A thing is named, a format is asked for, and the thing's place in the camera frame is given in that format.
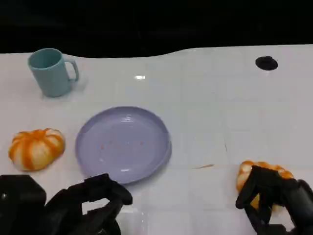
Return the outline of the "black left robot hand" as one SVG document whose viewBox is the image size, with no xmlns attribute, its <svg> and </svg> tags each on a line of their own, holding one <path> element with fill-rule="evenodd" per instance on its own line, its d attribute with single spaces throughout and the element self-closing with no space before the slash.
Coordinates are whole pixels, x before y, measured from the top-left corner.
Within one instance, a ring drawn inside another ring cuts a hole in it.
<svg viewBox="0 0 313 235">
<path fill-rule="evenodd" d="M 85 202 L 103 198 L 108 203 L 83 213 Z M 121 184 L 112 180 L 107 173 L 85 179 L 59 191 L 45 205 L 38 235 L 119 235 L 116 217 L 123 206 L 131 205 L 133 197 Z"/>
</svg>

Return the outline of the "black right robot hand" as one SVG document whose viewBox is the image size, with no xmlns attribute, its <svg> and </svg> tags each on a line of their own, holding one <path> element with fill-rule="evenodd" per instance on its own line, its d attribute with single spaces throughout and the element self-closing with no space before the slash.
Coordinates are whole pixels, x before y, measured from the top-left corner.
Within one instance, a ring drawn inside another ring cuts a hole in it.
<svg viewBox="0 0 313 235">
<path fill-rule="evenodd" d="M 270 224 L 271 206 L 287 209 L 294 228 Z M 311 235 L 313 233 L 313 190 L 304 180 L 284 179 L 277 171 L 253 166 L 236 200 L 258 235 Z"/>
</svg>

